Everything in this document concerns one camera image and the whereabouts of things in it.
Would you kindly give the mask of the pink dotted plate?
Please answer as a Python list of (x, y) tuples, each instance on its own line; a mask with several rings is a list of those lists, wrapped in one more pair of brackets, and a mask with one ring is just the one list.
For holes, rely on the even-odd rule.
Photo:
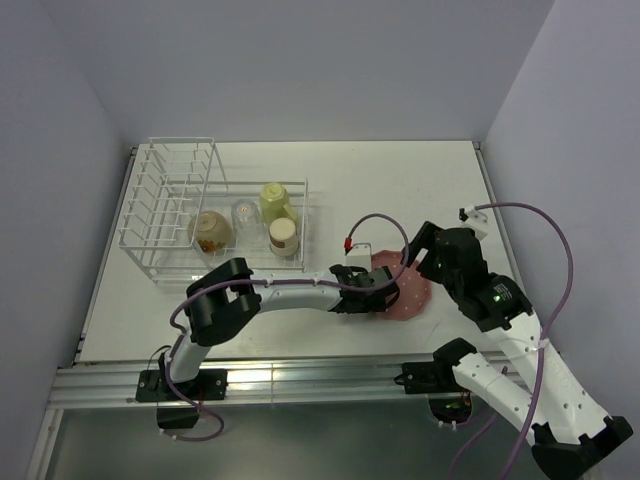
[[(401, 267), (400, 251), (381, 250), (372, 255), (372, 266), (386, 266), (395, 276)], [(384, 320), (406, 321), (420, 315), (431, 299), (431, 282), (417, 271), (419, 262), (415, 260), (404, 269), (396, 284), (399, 288), (397, 300), (376, 316)]]

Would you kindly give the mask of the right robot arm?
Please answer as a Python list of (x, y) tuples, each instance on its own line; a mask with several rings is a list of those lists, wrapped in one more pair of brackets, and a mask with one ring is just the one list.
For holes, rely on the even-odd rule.
[(408, 247), (418, 273), (442, 285), (459, 311), (508, 359), (519, 387), (468, 341), (442, 345), (430, 362), (406, 363), (397, 382), (406, 393), (469, 391), (517, 430), (549, 479), (578, 479), (628, 440), (633, 429), (583, 388), (543, 336), (518, 284), (492, 273), (469, 228), (425, 222)]

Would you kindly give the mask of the beige bowl with flower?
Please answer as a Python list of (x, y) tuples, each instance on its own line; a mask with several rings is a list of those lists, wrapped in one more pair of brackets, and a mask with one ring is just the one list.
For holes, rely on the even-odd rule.
[(214, 254), (231, 244), (232, 226), (219, 212), (207, 210), (191, 218), (188, 235), (205, 254)]

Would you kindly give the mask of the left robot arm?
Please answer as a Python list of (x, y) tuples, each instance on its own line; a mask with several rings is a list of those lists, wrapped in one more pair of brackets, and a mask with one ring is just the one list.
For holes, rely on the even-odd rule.
[(316, 272), (256, 272), (233, 258), (192, 283), (169, 323), (179, 331), (164, 356), (159, 388), (172, 399), (191, 394), (212, 347), (234, 339), (258, 314), (316, 310), (368, 314), (388, 310), (398, 299), (397, 277), (386, 267), (368, 271), (335, 264)]

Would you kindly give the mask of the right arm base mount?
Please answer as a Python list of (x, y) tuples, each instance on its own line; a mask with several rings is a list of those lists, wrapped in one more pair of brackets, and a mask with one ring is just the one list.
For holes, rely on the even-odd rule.
[(445, 423), (463, 423), (473, 412), (472, 394), (454, 379), (451, 367), (441, 361), (406, 362), (394, 383), (406, 395), (426, 395), (432, 415)]

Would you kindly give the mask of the yellow-green mug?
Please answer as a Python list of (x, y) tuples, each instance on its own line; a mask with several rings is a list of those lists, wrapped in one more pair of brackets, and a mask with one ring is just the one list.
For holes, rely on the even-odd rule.
[(267, 226), (279, 218), (298, 222), (299, 217), (291, 204), (288, 190), (281, 183), (265, 184), (261, 189), (259, 202), (262, 219)]

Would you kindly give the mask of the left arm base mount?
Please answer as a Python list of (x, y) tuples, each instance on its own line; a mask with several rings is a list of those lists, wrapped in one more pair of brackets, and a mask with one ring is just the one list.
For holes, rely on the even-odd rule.
[[(176, 383), (175, 387), (184, 397), (199, 405), (206, 401), (221, 401), (226, 396), (227, 371), (201, 370), (194, 379)], [(189, 430), (200, 419), (195, 406), (169, 406), (181, 398), (166, 383), (164, 370), (160, 368), (143, 370), (139, 374), (134, 400), (142, 404), (157, 404), (157, 425), (164, 430)]]

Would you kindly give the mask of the clear drinking glass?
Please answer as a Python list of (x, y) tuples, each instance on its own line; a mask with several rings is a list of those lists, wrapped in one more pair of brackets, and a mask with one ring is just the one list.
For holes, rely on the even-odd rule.
[(240, 199), (232, 206), (232, 221), (239, 243), (256, 244), (261, 235), (261, 222), (257, 205)]

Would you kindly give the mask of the small steel cup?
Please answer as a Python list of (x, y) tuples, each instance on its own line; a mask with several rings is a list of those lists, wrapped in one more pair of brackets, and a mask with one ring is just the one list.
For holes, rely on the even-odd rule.
[(271, 251), (279, 257), (290, 257), (299, 246), (296, 223), (289, 218), (275, 219), (269, 225)]

